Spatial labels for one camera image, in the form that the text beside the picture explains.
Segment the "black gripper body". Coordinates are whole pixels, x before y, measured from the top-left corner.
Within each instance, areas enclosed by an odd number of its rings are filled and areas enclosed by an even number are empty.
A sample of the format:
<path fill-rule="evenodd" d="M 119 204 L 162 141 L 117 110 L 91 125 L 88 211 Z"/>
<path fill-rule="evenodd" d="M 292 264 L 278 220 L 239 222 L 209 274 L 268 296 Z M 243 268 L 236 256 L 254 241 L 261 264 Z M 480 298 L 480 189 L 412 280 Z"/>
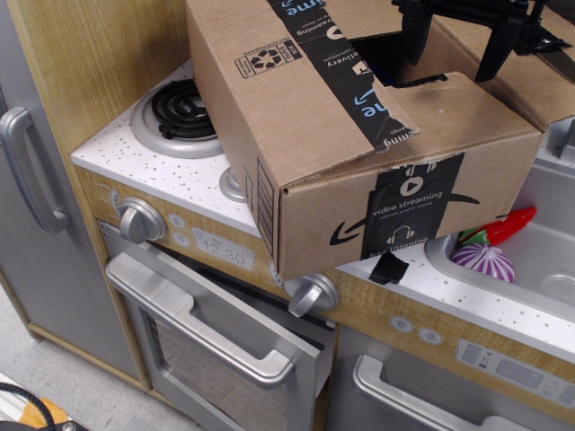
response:
<path fill-rule="evenodd" d="M 522 25 L 539 22 L 547 1 L 392 1 L 409 22 L 438 15 L 494 27 L 497 23 Z"/>

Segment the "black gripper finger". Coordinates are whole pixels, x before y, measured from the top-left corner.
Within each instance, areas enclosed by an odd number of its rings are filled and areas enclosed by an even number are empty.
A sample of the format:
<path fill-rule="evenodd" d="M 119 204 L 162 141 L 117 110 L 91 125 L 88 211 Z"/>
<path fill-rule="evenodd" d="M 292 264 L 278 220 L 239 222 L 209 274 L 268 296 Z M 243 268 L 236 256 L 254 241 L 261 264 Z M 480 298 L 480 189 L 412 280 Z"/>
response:
<path fill-rule="evenodd" d="M 403 14 L 402 35 L 406 59 L 418 64 L 425 49 L 433 14 L 427 7 L 416 7 Z"/>
<path fill-rule="evenodd" d="M 491 36 L 484 50 L 481 63 L 474 78 L 477 83 L 493 79 L 518 43 L 524 20 L 480 22 L 491 29 Z"/>

